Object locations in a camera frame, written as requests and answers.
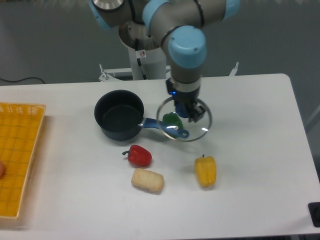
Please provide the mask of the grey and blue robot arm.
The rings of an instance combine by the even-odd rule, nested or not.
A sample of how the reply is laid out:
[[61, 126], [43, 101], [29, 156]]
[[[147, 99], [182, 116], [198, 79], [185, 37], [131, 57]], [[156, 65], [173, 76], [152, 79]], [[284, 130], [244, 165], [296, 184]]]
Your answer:
[[106, 29], [129, 21], [146, 28], [170, 61], [171, 77], [166, 85], [177, 113], [189, 122], [198, 122], [207, 112], [198, 100], [207, 57], [202, 28], [235, 15], [240, 1], [91, 0], [89, 5]]

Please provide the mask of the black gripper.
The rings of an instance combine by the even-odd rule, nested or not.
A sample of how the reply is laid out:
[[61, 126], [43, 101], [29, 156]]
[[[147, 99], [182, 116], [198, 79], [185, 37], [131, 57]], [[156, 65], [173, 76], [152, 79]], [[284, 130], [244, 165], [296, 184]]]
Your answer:
[[166, 80], [166, 88], [174, 101], [175, 112], [179, 116], [189, 116], [188, 122], [197, 123], [206, 113], [205, 108], [198, 103], [201, 79], [183, 83], [174, 78]]

